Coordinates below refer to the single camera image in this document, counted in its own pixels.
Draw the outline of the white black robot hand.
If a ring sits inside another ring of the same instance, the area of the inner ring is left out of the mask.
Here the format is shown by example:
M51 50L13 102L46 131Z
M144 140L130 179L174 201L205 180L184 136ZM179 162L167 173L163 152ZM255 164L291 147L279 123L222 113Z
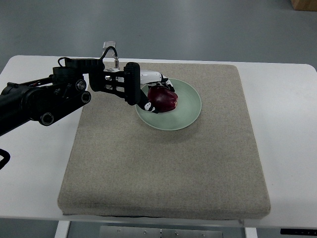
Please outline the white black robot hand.
M175 92L171 81L161 73L141 70L139 65L126 66L104 71L102 91L115 94L130 104L138 105L142 110L159 113L148 99L148 90L152 86L163 86Z

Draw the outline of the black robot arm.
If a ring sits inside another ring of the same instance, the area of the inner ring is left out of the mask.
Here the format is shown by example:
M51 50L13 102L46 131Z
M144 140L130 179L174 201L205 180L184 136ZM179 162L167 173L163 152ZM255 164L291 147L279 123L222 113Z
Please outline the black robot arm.
M140 66L129 62L122 71L105 71L103 58L71 59L53 68L46 78L21 84L9 82L0 94L0 133L4 135L33 120L49 126L91 100L94 92L123 98L129 105L145 105Z

